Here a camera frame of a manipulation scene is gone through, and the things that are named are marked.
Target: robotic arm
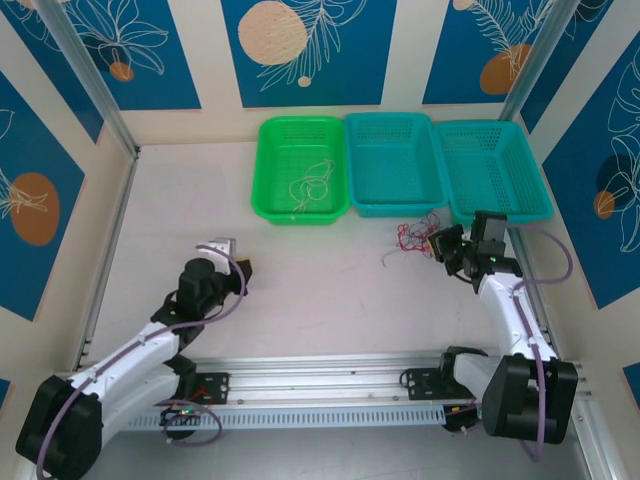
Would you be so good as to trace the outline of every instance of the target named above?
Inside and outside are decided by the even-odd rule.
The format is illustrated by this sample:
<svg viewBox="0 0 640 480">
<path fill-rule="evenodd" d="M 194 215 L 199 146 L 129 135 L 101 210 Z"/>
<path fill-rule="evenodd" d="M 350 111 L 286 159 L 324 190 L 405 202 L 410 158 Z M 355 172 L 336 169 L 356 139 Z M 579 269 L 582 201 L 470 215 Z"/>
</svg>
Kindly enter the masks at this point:
<svg viewBox="0 0 640 480">
<path fill-rule="evenodd" d="M 44 469 L 59 480 L 81 478 L 102 447 L 149 405 L 168 398 L 187 399 L 193 394 L 196 367 L 180 352 L 204 326 L 156 332 L 205 319 L 231 293 L 246 295 L 246 289 L 241 292 L 240 273 L 229 265 L 234 240 L 216 239 L 202 247 L 209 252 L 213 248 L 224 255 L 214 253 L 211 260 L 187 262 L 178 289 L 167 296 L 151 321 L 129 342 L 68 380 L 52 376 L 41 384 L 16 443 L 20 455 L 37 462 L 53 419 L 87 380 L 88 386 L 66 411 L 46 451 Z M 249 260 L 237 264 L 248 282 L 252 274 Z M 140 345 L 127 354 L 126 361 L 107 367 L 135 343 Z"/>
<path fill-rule="evenodd" d="M 558 444 L 567 430 L 578 374 L 547 344 L 524 289 L 518 288 L 520 266 L 516 259 L 504 257 L 506 228 L 505 215 L 476 212 L 468 240 L 460 225 L 429 237 L 436 260 L 444 263 L 449 275 L 464 271 L 487 307 L 502 355 L 496 361 L 478 351 L 451 347 L 442 356 L 442 376 L 482 401 L 482 422 L 489 435 L 536 440 L 544 419 L 544 442 Z M 543 388 L 536 356 L 542 363 Z M 540 415 L 542 391 L 546 405 Z"/>
</svg>

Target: white table surface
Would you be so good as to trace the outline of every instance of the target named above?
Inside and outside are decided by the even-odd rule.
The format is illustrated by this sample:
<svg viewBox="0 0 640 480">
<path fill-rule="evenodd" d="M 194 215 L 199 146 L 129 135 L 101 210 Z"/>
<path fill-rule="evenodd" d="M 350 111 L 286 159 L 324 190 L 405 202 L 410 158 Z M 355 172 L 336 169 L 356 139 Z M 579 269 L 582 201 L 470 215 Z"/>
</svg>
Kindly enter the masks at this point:
<svg viewBox="0 0 640 480">
<path fill-rule="evenodd" d="M 273 226 L 250 205 L 255 143 L 144 147 L 89 360 L 135 335 L 177 286 L 197 242 L 237 239 L 249 295 L 205 329 L 191 358 L 495 348 L 469 285 L 418 252 L 381 257 L 405 220 L 351 209 L 331 226 Z"/>
</svg>

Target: teal basket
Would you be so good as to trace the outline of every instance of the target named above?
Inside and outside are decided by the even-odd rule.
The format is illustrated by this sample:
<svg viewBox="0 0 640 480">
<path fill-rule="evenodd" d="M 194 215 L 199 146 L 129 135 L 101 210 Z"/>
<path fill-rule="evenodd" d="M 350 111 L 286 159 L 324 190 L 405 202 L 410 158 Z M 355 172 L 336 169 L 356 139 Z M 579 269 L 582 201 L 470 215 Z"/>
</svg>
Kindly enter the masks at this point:
<svg viewBox="0 0 640 480">
<path fill-rule="evenodd" d="M 553 215 L 524 132 L 513 122 L 444 122 L 435 127 L 451 188 L 454 220 L 471 225 L 476 210 L 527 223 Z"/>
<path fill-rule="evenodd" d="M 449 201 L 431 120 L 418 113 L 345 118 L 351 203 L 363 217 L 422 217 Z"/>
<path fill-rule="evenodd" d="M 349 209 L 344 125 L 275 117 L 260 128 L 251 204 L 276 225 L 328 225 Z"/>
</svg>

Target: green basket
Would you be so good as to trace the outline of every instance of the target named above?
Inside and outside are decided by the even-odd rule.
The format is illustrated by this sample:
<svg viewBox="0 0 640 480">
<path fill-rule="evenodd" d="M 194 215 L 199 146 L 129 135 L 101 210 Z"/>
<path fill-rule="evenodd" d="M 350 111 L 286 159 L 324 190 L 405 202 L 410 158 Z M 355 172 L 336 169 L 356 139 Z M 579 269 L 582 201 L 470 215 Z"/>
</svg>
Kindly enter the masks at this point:
<svg viewBox="0 0 640 480">
<path fill-rule="evenodd" d="M 276 225 L 328 225 L 349 208 L 344 127 L 275 117 L 260 128 L 251 205 Z"/>
</svg>

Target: white line drawing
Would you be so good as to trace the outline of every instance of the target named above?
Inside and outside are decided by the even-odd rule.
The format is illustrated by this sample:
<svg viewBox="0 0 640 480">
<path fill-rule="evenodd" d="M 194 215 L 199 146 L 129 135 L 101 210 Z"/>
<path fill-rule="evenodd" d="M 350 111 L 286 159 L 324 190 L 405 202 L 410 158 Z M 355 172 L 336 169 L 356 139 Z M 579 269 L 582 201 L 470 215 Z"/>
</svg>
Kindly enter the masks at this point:
<svg viewBox="0 0 640 480">
<path fill-rule="evenodd" d="M 284 0 L 256 3 L 240 20 L 245 53 L 263 70 L 261 92 L 286 81 L 308 87 L 332 51 L 340 53 L 338 29 L 354 20 L 368 0 Z M 347 8 L 357 3 L 355 8 Z"/>
<path fill-rule="evenodd" d="M 620 252 L 631 253 L 640 247 L 640 140 L 634 136 L 640 126 L 640 48 L 620 77 L 607 126 L 617 172 L 598 193 L 596 214 L 608 218 L 620 213 Z M 623 205 L 616 206 L 620 199 Z"/>
<path fill-rule="evenodd" d="M 60 51 L 30 0 L 2 0 L 25 29 L 53 50 Z M 138 20 L 138 0 L 58 0 L 99 70 L 120 81 L 133 79 L 133 66 L 164 73 L 164 63 L 153 51 L 169 36 Z"/>
<path fill-rule="evenodd" d="M 59 52 L 58 44 L 51 37 L 49 29 L 38 15 L 30 0 L 2 0 L 8 10 L 22 23 L 24 29 L 36 40 Z"/>
<path fill-rule="evenodd" d="M 576 36 L 578 23 L 592 23 L 598 20 L 608 1 L 609 0 L 582 0 L 573 13 L 573 17 L 569 20 L 569 24 L 564 29 L 564 33 L 573 40 Z"/>
<path fill-rule="evenodd" d="M 509 76 L 513 80 L 524 62 L 522 52 L 531 37 L 549 16 L 556 0 L 533 0 L 521 16 L 513 11 L 509 0 L 454 0 L 456 10 L 467 10 L 476 15 L 480 33 L 488 38 L 498 54 L 509 60 Z"/>
<path fill-rule="evenodd" d="M 14 114 L 15 112 L 11 110 L 0 109 L 0 140 L 9 132 Z M 46 193 L 35 196 L 16 188 L 0 168 L 0 218 L 5 218 L 9 215 L 12 209 L 19 213 L 21 208 L 27 207 L 46 212 L 47 207 L 42 204 L 46 198 Z"/>
<path fill-rule="evenodd" d="M 289 195 L 298 202 L 293 213 L 304 213 L 309 202 L 319 202 L 329 195 L 329 178 L 335 165 L 333 160 L 326 159 L 307 168 L 304 177 L 289 184 Z"/>
</svg>

